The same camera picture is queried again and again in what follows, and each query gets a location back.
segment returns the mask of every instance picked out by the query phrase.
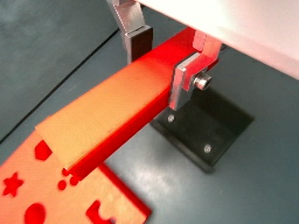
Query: screw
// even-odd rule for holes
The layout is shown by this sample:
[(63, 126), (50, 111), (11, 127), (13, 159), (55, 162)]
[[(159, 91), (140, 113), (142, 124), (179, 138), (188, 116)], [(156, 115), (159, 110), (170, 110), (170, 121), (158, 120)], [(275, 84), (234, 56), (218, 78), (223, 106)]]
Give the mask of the screw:
[(206, 90), (210, 87), (210, 84), (211, 77), (204, 72), (200, 72), (195, 77), (194, 86), (200, 90)]
[(168, 123), (174, 122), (174, 115), (168, 115)]
[(206, 153), (211, 153), (211, 145), (210, 144), (206, 144), (203, 150), (204, 150)]

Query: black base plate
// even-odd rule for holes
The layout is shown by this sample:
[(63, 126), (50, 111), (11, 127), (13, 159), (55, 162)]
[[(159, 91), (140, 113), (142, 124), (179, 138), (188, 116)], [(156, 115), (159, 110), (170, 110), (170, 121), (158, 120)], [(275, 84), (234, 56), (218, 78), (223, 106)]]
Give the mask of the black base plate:
[(194, 89), (186, 105), (178, 111), (167, 108), (151, 124), (191, 161), (206, 172), (212, 172), (214, 165), (252, 121), (252, 116), (210, 88), (206, 91)]

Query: red shape sorter board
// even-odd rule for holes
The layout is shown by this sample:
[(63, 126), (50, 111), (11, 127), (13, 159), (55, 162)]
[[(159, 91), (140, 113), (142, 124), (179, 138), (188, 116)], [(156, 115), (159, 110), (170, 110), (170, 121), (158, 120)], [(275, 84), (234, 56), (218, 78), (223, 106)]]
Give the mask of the red shape sorter board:
[(1, 224), (138, 224), (151, 213), (103, 164), (82, 181), (36, 131), (0, 166)]

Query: metal knob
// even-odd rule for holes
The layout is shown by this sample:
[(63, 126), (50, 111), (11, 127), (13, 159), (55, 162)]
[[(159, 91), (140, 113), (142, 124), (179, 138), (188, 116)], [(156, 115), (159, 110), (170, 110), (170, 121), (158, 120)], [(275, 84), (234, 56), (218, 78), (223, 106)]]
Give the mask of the metal knob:
[(194, 79), (194, 86), (200, 90), (206, 90), (210, 87), (211, 79), (204, 72), (200, 72)]

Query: star-shaped cutout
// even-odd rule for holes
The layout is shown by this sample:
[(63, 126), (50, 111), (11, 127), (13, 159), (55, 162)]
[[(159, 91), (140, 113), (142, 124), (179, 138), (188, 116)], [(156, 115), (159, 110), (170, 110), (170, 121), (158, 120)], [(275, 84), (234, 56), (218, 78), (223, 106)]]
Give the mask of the star-shaped cutout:
[(4, 180), (5, 189), (3, 192), (3, 195), (7, 195), (11, 193), (13, 197), (18, 194), (18, 188), (24, 184), (24, 181), (18, 178), (18, 172), (13, 174), (11, 178), (7, 178)]

